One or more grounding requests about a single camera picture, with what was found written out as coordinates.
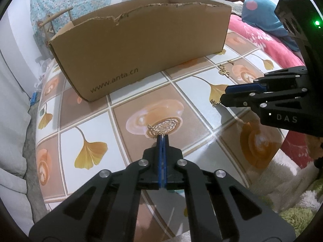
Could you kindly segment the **pink floral blanket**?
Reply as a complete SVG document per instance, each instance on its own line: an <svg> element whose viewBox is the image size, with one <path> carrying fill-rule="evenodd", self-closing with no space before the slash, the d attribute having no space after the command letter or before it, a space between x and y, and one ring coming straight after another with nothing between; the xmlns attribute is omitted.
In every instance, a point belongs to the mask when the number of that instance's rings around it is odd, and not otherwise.
<svg viewBox="0 0 323 242"><path fill-rule="evenodd" d="M232 14L228 28L242 35L255 46L263 50L282 68L303 66L303 61L287 46L259 28L243 22L241 17Z"/></svg>

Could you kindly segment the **blue pillow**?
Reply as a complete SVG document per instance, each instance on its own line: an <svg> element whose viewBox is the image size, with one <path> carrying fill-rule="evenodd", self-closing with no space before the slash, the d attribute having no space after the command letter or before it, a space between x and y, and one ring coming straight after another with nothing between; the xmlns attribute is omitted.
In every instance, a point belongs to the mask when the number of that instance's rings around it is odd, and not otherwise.
<svg viewBox="0 0 323 242"><path fill-rule="evenodd" d="M289 36L288 31L276 16L275 9L276 4L271 0L245 0L241 19L248 25L277 37L290 50L300 52L297 43Z"/></svg>

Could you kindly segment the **white curtain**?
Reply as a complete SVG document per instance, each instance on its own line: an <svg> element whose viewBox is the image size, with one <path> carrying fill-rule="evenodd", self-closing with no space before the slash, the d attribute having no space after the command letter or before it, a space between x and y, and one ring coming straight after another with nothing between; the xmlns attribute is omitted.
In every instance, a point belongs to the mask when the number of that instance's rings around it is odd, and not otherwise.
<svg viewBox="0 0 323 242"><path fill-rule="evenodd" d="M33 226L22 155L31 120L29 98L1 57L1 200L24 233Z"/></svg>

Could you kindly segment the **brown cardboard box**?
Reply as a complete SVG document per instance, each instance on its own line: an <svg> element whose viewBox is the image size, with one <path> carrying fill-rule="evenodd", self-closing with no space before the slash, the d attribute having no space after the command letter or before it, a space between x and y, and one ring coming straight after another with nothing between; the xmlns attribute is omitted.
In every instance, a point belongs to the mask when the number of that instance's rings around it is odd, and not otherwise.
<svg viewBox="0 0 323 242"><path fill-rule="evenodd" d="M88 102L192 59L222 51L231 6L212 0L132 0L70 21L49 48Z"/></svg>

